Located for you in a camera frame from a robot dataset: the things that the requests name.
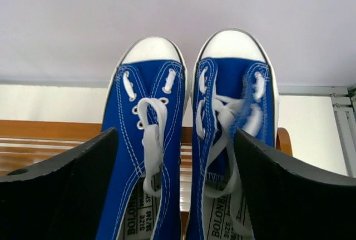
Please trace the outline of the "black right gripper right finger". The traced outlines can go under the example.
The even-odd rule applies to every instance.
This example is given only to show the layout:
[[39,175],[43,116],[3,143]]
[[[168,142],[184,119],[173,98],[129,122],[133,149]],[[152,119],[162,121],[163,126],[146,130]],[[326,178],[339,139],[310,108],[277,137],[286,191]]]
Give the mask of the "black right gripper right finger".
[[255,239],[355,239],[355,178],[312,166],[240,129],[235,155]]

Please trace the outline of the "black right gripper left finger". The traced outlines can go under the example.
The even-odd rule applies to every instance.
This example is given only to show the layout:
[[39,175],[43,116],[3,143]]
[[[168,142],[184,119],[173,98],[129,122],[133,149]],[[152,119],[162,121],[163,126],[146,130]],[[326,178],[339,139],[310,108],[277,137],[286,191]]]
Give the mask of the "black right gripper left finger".
[[95,239],[117,130],[1,177],[1,239]]

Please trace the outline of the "blue sneaker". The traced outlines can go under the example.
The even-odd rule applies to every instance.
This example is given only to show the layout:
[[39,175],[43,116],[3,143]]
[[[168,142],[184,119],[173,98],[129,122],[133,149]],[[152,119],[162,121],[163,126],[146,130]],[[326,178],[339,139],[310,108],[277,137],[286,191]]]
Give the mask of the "blue sneaker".
[[234,134],[275,146],[279,93],[267,53],[238,28],[213,34],[192,74],[192,181],[186,239],[252,239]]
[[108,88],[102,129],[118,147],[97,239],[181,239],[180,152],[187,69],[164,37],[134,43]]

